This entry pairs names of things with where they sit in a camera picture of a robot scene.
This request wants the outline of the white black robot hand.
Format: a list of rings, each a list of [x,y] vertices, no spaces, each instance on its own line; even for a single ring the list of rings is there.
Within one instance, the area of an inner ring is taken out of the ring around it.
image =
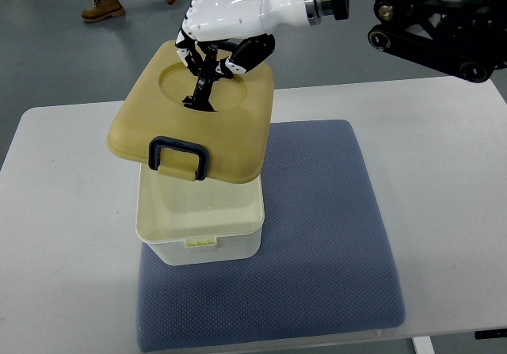
[[[314,0],[192,0],[175,47],[183,64],[197,76],[204,65],[198,49],[239,40],[215,68],[218,78],[231,78],[254,69],[272,54],[276,27],[308,27],[317,22]]]

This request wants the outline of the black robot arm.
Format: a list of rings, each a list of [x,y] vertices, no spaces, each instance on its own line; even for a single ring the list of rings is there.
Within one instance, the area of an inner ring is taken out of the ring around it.
[[[304,0],[311,21],[349,16],[349,0]],[[506,67],[506,0],[375,0],[371,46],[473,83]]]

